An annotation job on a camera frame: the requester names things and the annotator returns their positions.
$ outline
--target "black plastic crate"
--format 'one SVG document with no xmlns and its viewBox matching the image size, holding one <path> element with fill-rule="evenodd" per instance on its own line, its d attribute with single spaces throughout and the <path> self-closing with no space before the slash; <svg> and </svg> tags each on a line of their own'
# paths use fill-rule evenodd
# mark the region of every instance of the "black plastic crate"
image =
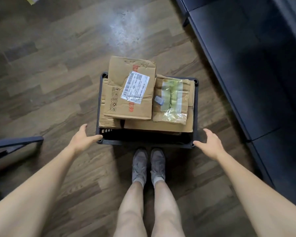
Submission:
<svg viewBox="0 0 296 237">
<path fill-rule="evenodd" d="M 192 77 L 174 77 L 178 79 L 189 79 L 195 83 L 194 93 L 194 120 L 193 132 L 184 133 L 181 135 L 167 135 L 158 132 L 130 130 L 130 129 L 107 129 L 99 127 L 100 117 L 100 103 L 102 94 L 103 78 L 107 78 L 108 73 L 103 72 L 100 76 L 100 90 L 99 90 L 99 103 L 98 103 L 98 119 L 97 119 L 97 135 L 103 135 L 103 139 L 98 141 L 98 144 L 105 145 L 127 145 L 138 144 L 151 145 L 153 147 L 176 147 L 191 149 L 194 147 L 193 141 L 198 140 L 197 136 L 197 104 L 198 104 L 198 80 Z"/>
</svg>

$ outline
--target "wooden floor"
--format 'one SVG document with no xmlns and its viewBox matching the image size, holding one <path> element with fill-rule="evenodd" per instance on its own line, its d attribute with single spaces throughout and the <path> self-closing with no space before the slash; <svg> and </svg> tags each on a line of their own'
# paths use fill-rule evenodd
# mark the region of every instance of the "wooden floor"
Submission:
<svg viewBox="0 0 296 237">
<path fill-rule="evenodd" d="M 0 138 L 43 135 L 41 153 L 0 174 L 5 196 L 55 157 L 78 127 L 94 134 L 99 76 L 111 55 L 155 61 L 200 81 L 198 127 L 253 170 L 231 107 L 173 0 L 0 0 Z M 43 236 L 111 236 L 131 184 L 134 146 L 95 145 L 72 165 Z M 255 236 L 221 167 L 198 149 L 166 149 L 167 183 L 186 236 Z M 144 223 L 154 223 L 150 177 Z"/>
</svg>

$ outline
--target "gray sneaker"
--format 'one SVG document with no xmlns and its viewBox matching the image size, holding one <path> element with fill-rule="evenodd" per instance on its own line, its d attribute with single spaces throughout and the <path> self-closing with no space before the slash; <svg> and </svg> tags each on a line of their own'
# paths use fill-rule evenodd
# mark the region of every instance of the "gray sneaker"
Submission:
<svg viewBox="0 0 296 237">
<path fill-rule="evenodd" d="M 164 157 L 164 154 L 161 149 L 154 148 L 151 151 L 150 162 L 151 162 L 151 181 L 153 183 L 153 186 L 155 187 L 155 184 L 157 181 L 159 180 L 165 181 L 166 179 L 166 170 L 165 170 L 166 158 Z"/>
<path fill-rule="evenodd" d="M 143 187 L 147 179 L 147 159 L 147 151 L 143 148 L 138 149 L 133 158 L 132 181 L 139 181 Z"/>
</svg>

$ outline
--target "hand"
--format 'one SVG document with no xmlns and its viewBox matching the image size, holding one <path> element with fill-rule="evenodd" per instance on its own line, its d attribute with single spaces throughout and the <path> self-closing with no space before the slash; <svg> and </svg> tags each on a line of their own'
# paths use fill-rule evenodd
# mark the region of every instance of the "hand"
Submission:
<svg viewBox="0 0 296 237">
<path fill-rule="evenodd" d="M 72 137 L 68 147 L 74 149 L 76 154 L 88 149 L 92 143 L 99 141 L 103 138 L 103 135 L 87 136 L 86 127 L 88 124 L 84 124 L 80 127 L 79 131 Z"/>
<path fill-rule="evenodd" d="M 193 144 L 196 147 L 200 148 L 209 158 L 217 160 L 219 155 L 226 152 L 224 150 L 224 147 L 222 146 L 222 142 L 220 141 L 218 136 L 211 132 L 209 129 L 204 129 L 204 131 L 207 135 L 207 142 L 202 143 L 199 141 L 193 141 Z"/>
</svg>

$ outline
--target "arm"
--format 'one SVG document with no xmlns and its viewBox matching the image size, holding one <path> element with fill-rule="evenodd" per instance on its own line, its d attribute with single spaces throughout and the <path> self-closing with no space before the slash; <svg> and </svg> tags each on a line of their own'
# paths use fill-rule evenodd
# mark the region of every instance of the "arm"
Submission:
<svg viewBox="0 0 296 237">
<path fill-rule="evenodd" d="M 75 158 L 102 135 L 87 137 L 87 124 L 53 160 L 0 201 L 0 236 L 39 236 Z"/>
<path fill-rule="evenodd" d="M 224 169 L 257 235 L 296 236 L 296 206 L 240 165 L 224 150 L 216 134 L 204 131 L 207 143 L 194 141 L 194 145 Z"/>
</svg>

